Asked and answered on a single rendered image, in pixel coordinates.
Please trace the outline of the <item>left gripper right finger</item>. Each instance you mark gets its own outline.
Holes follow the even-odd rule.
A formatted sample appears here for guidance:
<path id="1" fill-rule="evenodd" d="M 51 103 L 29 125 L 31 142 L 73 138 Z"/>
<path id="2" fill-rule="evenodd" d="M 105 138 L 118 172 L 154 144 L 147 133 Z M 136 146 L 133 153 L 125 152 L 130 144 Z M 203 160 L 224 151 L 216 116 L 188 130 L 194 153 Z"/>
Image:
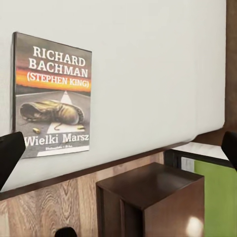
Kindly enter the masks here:
<path id="1" fill-rule="evenodd" d="M 221 149 L 237 171 L 237 133 L 226 131 Z"/>

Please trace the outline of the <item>hardback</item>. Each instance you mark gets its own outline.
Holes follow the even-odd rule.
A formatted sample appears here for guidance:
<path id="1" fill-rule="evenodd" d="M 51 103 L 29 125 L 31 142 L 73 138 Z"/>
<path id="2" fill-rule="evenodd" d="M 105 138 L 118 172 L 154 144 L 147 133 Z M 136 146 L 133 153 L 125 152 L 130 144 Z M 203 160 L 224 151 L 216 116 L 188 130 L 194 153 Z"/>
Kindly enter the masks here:
<path id="1" fill-rule="evenodd" d="M 89 151 L 92 51 L 14 32 L 11 133 L 22 158 Z"/>

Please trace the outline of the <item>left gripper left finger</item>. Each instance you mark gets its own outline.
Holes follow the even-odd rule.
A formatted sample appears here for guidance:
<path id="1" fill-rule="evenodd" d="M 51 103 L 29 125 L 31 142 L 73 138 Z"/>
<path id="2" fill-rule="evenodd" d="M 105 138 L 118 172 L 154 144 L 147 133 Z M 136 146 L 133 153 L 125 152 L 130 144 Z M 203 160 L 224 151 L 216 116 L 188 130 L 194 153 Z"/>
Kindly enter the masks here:
<path id="1" fill-rule="evenodd" d="M 0 190 L 25 150 L 24 136 L 20 131 L 0 137 Z"/>

